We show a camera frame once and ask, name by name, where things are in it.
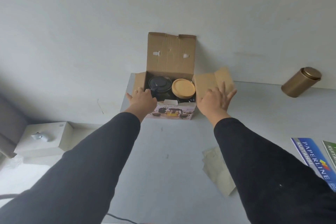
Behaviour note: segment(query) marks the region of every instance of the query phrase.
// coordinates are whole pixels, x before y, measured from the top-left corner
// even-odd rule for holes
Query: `black teapot lid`
[[[149,87],[151,90],[164,92],[171,89],[171,86],[171,80],[164,76],[154,76],[149,80]]]

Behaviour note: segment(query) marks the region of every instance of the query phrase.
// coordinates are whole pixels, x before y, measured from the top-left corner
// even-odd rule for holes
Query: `blue booklet cover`
[[[336,192],[336,174],[311,138],[292,138],[307,166],[310,166]]]

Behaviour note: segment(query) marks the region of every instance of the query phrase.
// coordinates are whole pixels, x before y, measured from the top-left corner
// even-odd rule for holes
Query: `green booklet cover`
[[[334,168],[336,169],[336,143],[328,142],[328,141],[322,141],[323,145],[325,147],[325,150],[327,151],[329,158],[331,159],[331,162],[334,165]]]

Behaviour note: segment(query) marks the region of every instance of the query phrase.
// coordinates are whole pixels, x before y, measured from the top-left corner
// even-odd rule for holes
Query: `canister lid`
[[[322,77],[321,72],[312,67],[305,67],[303,71],[305,73],[305,76],[313,80],[318,80],[321,79]]]
[[[189,80],[177,79],[173,82],[172,91],[178,98],[188,99],[195,94],[196,88]]]
[[[159,92],[165,92],[171,88],[171,80],[164,76],[154,76],[149,80],[149,87]]]

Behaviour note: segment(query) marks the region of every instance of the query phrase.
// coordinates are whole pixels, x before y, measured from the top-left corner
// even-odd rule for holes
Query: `hand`
[[[225,94],[225,82],[221,89],[216,87],[214,90],[208,89],[204,98],[197,99],[198,109],[204,114],[215,127],[218,121],[229,118],[227,114],[231,99],[237,93],[237,90]]]
[[[140,122],[145,118],[145,116],[153,112],[156,108],[157,100],[152,98],[151,91],[149,89],[143,90],[139,88],[134,92],[132,97],[130,94],[126,93],[130,106],[125,110],[125,112],[130,112],[138,117]]]

